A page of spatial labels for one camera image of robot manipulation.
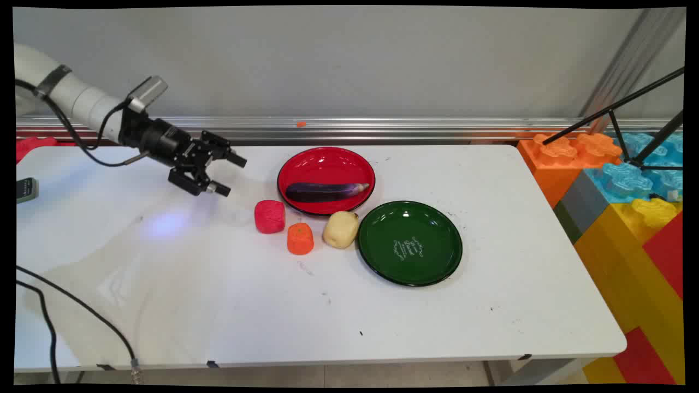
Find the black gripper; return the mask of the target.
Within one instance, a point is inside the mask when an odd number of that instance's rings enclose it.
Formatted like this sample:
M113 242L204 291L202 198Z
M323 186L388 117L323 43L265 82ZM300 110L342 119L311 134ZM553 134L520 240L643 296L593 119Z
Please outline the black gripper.
M225 159L240 168L247 164L228 139L206 130L196 139L163 119L153 120L146 112L132 109L122 112L119 142L167 166L168 181L194 196L202 192L229 196L230 187L213 181L206 172L213 159Z

